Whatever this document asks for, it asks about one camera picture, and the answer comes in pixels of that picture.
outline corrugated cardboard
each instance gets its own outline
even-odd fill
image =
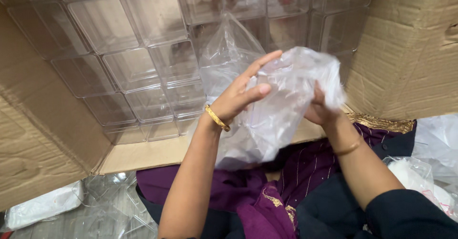
[[[458,0],[373,0],[349,107],[403,120],[458,112]],[[187,138],[113,146],[0,7],[0,210],[105,174],[180,163]],[[304,120],[293,143],[323,130]]]
[[[458,112],[458,0],[372,0],[348,106],[388,120]]]

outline woman's left hand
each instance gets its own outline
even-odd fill
[[[259,84],[246,90],[246,84],[252,76],[255,76],[259,69],[269,61],[280,57],[281,50],[271,52],[256,61],[248,69],[235,78],[226,90],[210,106],[216,116],[225,124],[229,125],[232,119],[244,110],[250,103],[260,101],[271,88],[269,84]]]

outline finger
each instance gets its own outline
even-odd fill
[[[318,81],[315,81],[315,90],[314,90],[314,97],[312,103],[323,105],[324,104],[324,92],[321,90],[321,86]]]
[[[258,86],[247,90],[244,94],[241,95],[241,105],[245,107],[250,103],[263,99],[267,94],[269,94],[270,90],[270,85],[266,83],[259,84]]]
[[[242,73],[243,76],[246,76],[246,77],[252,77],[254,75],[256,75],[256,73],[259,71],[259,69],[267,64],[269,61],[273,60],[273,59],[276,59],[276,58],[279,58],[281,57],[283,54],[283,51],[281,50],[277,50],[277,51],[274,51],[274,52],[270,52],[269,54],[263,56],[263,57],[260,57],[258,58],[257,60],[255,60],[249,67],[248,69]]]

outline bracelet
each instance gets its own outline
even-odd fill
[[[348,149],[345,149],[343,151],[334,151],[334,154],[336,154],[338,156],[343,156],[343,155],[349,154],[349,153],[353,152],[354,150],[358,149],[359,146],[361,146],[362,142],[364,142],[364,138],[361,136],[361,137],[358,138],[358,141],[353,143]]]
[[[230,127],[225,125],[217,116],[216,114],[210,109],[210,105],[205,106],[205,111],[212,117],[212,119],[223,128],[226,132],[230,131]]]

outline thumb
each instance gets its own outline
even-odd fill
[[[243,94],[243,104],[248,105],[250,103],[259,101],[263,99],[267,94],[269,94],[271,87],[269,84],[263,83],[259,84]]]

